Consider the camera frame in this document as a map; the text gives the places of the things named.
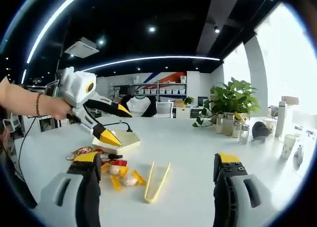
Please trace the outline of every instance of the paper cup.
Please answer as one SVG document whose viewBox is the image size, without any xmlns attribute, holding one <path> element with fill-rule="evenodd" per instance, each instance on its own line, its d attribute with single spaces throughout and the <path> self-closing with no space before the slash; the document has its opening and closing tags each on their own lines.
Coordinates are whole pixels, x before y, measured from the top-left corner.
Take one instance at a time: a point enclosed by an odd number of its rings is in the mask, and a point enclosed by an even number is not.
<svg viewBox="0 0 317 227">
<path fill-rule="evenodd" d="M 283 158 L 288 158 L 291 155 L 292 149 L 295 145 L 296 137 L 292 134 L 286 134 L 284 143 L 283 143 L 283 150 L 281 156 Z"/>
</svg>

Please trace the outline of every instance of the window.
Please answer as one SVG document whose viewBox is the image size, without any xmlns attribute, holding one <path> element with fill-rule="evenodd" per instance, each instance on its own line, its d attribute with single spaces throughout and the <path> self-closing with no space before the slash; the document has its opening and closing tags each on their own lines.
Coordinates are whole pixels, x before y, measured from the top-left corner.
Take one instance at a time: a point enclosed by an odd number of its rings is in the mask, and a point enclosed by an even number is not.
<svg viewBox="0 0 317 227">
<path fill-rule="evenodd" d="M 244 45 L 241 43 L 223 60 L 224 83 L 234 77 L 236 80 L 251 82 L 248 58 Z"/>
<path fill-rule="evenodd" d="M 299 98 L 296 107 L 317 114 L 317 61 L 305 27 L 291 8 L 280 4 L 256 29 L 263 54 L 268 104 L 281 96 Z"/>
</svg>

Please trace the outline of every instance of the air vent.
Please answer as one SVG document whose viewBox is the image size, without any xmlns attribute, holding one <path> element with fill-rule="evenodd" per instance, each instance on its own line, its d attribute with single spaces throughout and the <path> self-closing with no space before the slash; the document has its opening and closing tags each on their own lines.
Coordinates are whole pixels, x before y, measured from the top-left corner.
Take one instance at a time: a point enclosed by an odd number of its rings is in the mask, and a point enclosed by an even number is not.
<svg viewBox="0 0 317 227">
<path fill-rule="evenodd" d="M 91 47 L 90 45 L 83 43 L 82 41 L 77 41 L 75 44 L 70 46 L 65 53 L 69 55 L 74 55 L 81 58 L 86 58 L 90 55 L 98 53 L 99 50 Z"/>
</svg>

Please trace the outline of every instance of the bracelet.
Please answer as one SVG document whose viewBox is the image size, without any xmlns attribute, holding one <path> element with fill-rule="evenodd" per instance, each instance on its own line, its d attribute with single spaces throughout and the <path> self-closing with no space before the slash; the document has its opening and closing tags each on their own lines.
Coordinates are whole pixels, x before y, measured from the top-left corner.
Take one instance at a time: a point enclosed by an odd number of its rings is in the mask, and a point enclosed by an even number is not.
<svg viewBox="0 0 317 227">
<path fill-rule="evenodd" d="M 39 93 L 38 97 L 36 99 L 36 115 L 37 116 L 40 116 L 40 113 L 39 113 L 39 99 L 40 99 L 40 96 L 41 96 L 41 94 Z"/>
</svg>

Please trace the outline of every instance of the wrist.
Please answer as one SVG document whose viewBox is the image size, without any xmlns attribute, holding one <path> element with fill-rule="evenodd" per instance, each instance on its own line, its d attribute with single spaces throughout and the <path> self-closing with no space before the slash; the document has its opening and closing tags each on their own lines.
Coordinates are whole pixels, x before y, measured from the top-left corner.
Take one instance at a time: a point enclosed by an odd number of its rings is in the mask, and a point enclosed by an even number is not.
<svg viewBox="0 0 317 227">
<path fill-rule="evenodd" d="M 53 115 L 52 97 L 40 95 L 39 115 Z"/>
</svg>

